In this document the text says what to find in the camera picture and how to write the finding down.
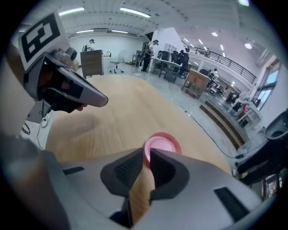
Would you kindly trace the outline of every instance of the desk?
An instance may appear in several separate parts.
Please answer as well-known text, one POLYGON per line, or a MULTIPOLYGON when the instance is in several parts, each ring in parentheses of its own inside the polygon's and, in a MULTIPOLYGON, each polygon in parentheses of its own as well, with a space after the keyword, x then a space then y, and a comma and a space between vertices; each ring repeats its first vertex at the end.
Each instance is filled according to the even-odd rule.
MULTIPOLYGON (((175 67, 178 67, 178 68, 181 68, 181 65, 175 63, 175 62, 170 62, 170 61, 165 61, 165 60, 162 60, 162 59, 159 59, 159 58, 154 58, 152 57, 151 58, 152 60, 155 60, 155 65, 154 65, 154 71, 153 73, 155 72, 155 68, 156 68, 156 65, 157 65, 157 62, 160 62, 161 63, 161 69, 160 69, 160 74, 159 74, 159 77, 161 77, 162 74, 168 74, 170 71, 173 71, 175 67)), ((175 78, 173 79, 173 83, 175 83, 175 80, 176 80, 176 77, 177 77, 177 73, 175 73, 175 78)))
POLYGON ((230 112, 233 107, 238 103, 242 103, 243 105, 248 105, 249 109, 248 111, 245 111, 244 109, 239 109, 238 112, 235 114, 236 117, 243 111, 245 114, 237 120, 237 122, 241 122, 245 117, 248 117, 250 119, 249 124, 251 125, 252 128, 255 128, 263 119, 263 116, 261 115, 260 111, 257 109, 257 107, 253 104, 253 102, 248 102, 248 101, 241 101, 241 100, 236 100, 236 102, 232 105, 232 107, 228 110, 230 112), (252 113, 254 112, 256 114, 256 118, 253 117, 252 113))
MULTIPOLYGON (((178 140, 183 155, 212 163, 230 174, 223 154, 201 128, 144 80, 122 75, 97 76, 88 81, 109 102, 102 108, 87 106, 82 112, 56 115, 45 149, 59 162, 139 148, 150 135, 163 131, 178 140)), ((153 182, 151 171, 144 168, 130 191, 133 222, 149 207, 153 182)))

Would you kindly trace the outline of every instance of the black device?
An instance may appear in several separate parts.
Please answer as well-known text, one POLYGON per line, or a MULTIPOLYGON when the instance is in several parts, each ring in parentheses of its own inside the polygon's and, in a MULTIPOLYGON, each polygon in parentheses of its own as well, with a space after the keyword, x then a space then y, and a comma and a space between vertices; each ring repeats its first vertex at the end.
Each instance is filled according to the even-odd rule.
POLYGON ((238 173, 262 164, 241 179, 246 185, 261 181, 265 177, 279 173, 288 168, 288 109, 276 117, 264 133, 268 142, 246 161, 237 165, 238 173))
POLYGON ((142 44, 142 53, 146 52, 148 44, 149 44, 149 42, 147 42, 147 41, 143 42, 143 44, 142 44))

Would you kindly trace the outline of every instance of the white wall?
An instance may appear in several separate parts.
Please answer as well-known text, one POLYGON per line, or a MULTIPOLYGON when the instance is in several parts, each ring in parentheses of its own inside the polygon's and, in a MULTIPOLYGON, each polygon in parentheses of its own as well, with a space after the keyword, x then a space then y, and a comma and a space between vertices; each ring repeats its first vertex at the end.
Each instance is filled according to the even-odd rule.
POLYGON ((280 67, 277 84, 260 110, 263 126, 267 127, 280 113, 288 108, 288 70, 280 67))
POLYGON ((160 29, 158 31, 155 31, 153 33, 152 40, 156 40, 156 39, 159 41, 159 45, 154 46, 155 55, 158 55, 159 50, 164 50, 166 43, 176 47, 177 52, 180 52, 180 50, 185 51, 183 43, 182 43, 178 33, 176 32, 176 30, 173 27, 170 27, 167 29, 160 29))
POLYGON ((90 39, 94 39, 95 44, 93 44, 93 48, 95 50, 101 49, 103 50, 103 54, 110 51, 112 57, 117 57, 120 51, 125 50, 126 62, 131 62, 132 55, 136 54, 137 50, 142 50, 143 42, 147 41, 128 35, 116 34, 82 35, 70 38, 70 46, 78 52, 76 59, 79 61, 79 64, 81 64, 80 53, 82 52, 83 45, 86 45, 90 39))

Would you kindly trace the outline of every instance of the ceiling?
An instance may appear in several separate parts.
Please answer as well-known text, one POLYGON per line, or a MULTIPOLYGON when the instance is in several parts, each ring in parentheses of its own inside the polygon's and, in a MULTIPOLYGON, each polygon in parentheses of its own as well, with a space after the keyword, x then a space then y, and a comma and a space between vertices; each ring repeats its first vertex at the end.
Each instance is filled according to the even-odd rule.
POLYGON ((181 40, 188 46, 191 46, 192 44, 196 48, 203 49, 206 47, 210 51, 220 55, 225 53, 225 56, 232 60, 237 60, 235 55, 241 57, 247 57, 248 55, 253 59, 253 62, 255 63, 265 50, 265 48, 257 42, 235 31, 216 29, 215 27, 199 26, 193 26, 190 29, 176 28, 176 31, 181 40), (218 36, 213 36, 212 32, 216 32, 218 36), (245 48, 245 43, 251 43, 253 48, 245 48))
POLYGON ((217 49, 220 39, 227 44, 229 39, 237 40, 243 45, 248 38, 256 44, 257 48, 251 52, 255 58, 262 47, 281 50, 275 45, 278 37, 261 14, 237 0, 44 0, 22 24, 32 24, 55 9, 62 12, 78 7, 84 7, 85 11, 61 17, 68 36, 91 29, 121 30, 143 36, 157 29, 175 27, 180 36, 191 40, 203 37, 212 49, 217 49), (151 17, 120 11, 123 6, 151 17), (223 36, 213 37, 212 31, 220 31, 223 36))

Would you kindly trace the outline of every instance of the window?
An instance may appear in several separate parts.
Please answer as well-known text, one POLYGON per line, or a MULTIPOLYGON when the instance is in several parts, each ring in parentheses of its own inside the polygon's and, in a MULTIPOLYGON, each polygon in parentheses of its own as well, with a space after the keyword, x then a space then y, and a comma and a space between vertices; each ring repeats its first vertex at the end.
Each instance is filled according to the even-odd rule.
POLYGON ((277 80, 278 70, 268 75, 266 84, 274 83, 277 80))
POLYGON ((258 96, 258 99, 261 99, 261 102, 258 105, 258 109, 261 109, 262 106, 264 105, 264 103, 266 102, 266 100, 268 99, 270 93, 272 92, 271 89, 265 89, 262 90, 261 93, 258 96))
POLYGON ((261 102, 258 105, 258 109, 264 106, 265 102, 267 101, 270 94, 273 92, 275 85, 277 83, 277 76, 280 68, 279 60, 275 60, 267 69, 264 74, 261 86, 258 88, 255 97, 257 99, 261 99, 261 102))

